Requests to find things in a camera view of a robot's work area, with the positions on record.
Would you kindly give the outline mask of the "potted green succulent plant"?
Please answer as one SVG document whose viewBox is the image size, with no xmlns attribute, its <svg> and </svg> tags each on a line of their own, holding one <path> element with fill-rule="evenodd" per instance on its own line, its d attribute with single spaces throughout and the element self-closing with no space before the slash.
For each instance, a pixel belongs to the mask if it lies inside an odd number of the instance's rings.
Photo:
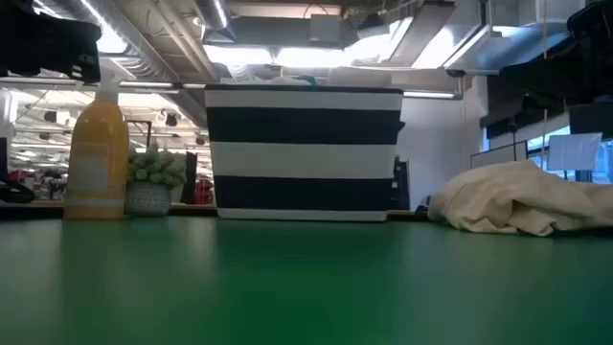
<svg viewBox="0 0 613 345">
<path fill-rule="evenodd" d="M 184 154 L 161 149 L 157 143 L 147 148 L 131 146 L 125 212 L 135 217 L 163 217 L 170 211 L 173 190 L 185 182 Z"/>
</svg>

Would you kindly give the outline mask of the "navy white striped laundry basket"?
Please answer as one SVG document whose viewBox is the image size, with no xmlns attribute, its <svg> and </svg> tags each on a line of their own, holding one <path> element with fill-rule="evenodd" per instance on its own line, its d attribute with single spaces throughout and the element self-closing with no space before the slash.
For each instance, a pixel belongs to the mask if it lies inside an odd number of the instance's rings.
<svg viewBox="0 0 613 345">
<path fill-rule="evenodd" d="M 204 96 L 220 217 L 387 218 L 402 91 L 216 84 Z"/>
</svg>

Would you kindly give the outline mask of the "grey office partition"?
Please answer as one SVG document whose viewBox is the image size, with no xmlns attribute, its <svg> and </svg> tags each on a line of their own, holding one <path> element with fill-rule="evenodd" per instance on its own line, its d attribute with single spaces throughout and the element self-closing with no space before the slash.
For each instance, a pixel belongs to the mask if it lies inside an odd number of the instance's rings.
<svg viewBox="0 0 613 345">
<path fill-rule="evenodd" d="M 492 164 L 526 160 L 527 158 L 528 142 L 520 141 L 497 149 L 472 154 L 470 156 L 470 168 L 476 169 Z"/>
</svg>

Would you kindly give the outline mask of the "beige folded garment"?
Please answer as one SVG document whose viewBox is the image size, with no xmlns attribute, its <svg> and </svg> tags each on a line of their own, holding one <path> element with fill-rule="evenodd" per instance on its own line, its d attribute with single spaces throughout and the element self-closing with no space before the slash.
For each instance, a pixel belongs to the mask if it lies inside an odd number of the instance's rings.
<svg viewBox="0 0 613 345">
<path fill-rule="evenodd" d="M 531 160 L 487 165 L 446 182 L 428 217 L 472 233 L 538 237 L 613 227 L 613 186 L 567 181 Z"/>
</svg>

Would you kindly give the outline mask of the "white board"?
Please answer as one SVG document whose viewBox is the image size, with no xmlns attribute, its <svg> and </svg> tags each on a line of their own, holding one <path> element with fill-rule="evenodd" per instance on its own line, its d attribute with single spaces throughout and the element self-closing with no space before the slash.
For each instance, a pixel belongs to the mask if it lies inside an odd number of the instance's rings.
<svg viewBox="0 0 613 345">
<path fill-rule="evenodd" d="M 602 134 L 552 135 L 547 167 L 552 171 L 592 171 L 596 168 Z"/>
</svg>

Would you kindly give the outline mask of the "rectangular metal ceiling duct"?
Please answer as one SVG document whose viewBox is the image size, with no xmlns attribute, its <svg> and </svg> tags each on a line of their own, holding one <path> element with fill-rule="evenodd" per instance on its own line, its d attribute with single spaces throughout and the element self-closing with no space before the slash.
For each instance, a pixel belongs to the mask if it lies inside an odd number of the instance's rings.
<svg viewBox="0 0 613 345">
<path fill-rule="evenodd" d="M 496 75 L 506 66 L 544 58 L 570 37 L 567 20 L 591 0 L 483 0 L 482 23 L 443 68 Z"/>
</svg>

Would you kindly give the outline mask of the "orange spray bottle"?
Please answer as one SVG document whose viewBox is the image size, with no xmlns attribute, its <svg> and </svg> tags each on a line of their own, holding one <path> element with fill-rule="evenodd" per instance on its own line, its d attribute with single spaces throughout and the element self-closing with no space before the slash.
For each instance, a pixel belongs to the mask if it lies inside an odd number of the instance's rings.
<svg viewBox="0 0 613 345">
<path fill-rule="evenodd" d="M 73 128 L 64 197 L 66 219 L 124 216 L 129 134 L 118 100 L 115 73 L 102 71 L 93 102 L 82 110 Z"/>
</svg>

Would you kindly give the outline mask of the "green table mat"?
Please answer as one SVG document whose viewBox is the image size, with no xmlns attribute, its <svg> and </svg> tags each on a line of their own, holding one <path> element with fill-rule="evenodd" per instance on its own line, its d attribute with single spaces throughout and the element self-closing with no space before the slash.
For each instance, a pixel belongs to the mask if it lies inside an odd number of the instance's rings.
<svg viewBox="0 0 613 345">
<path fill-rule="evenodd" d="M 613 238 L 0 223 L 0 345 L 613 345 Z"/>
</svg>

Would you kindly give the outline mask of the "ceiling tube light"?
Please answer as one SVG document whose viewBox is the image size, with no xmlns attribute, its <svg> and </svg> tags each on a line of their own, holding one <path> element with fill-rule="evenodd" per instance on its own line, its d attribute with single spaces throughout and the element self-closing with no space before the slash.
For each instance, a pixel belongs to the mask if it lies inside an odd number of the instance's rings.
<svg viewBox="0 0 613 345">
<path fill-rule="evenodd" d="M 451 100 L 458 101 L 464 97 L 463 93 L 448 93 L 448 92 L 436 92 L 436 91 L 409 91 L 403 92 L 404 98 L 414 99 L 430 99 L 430 100 Z"/>
</svg>

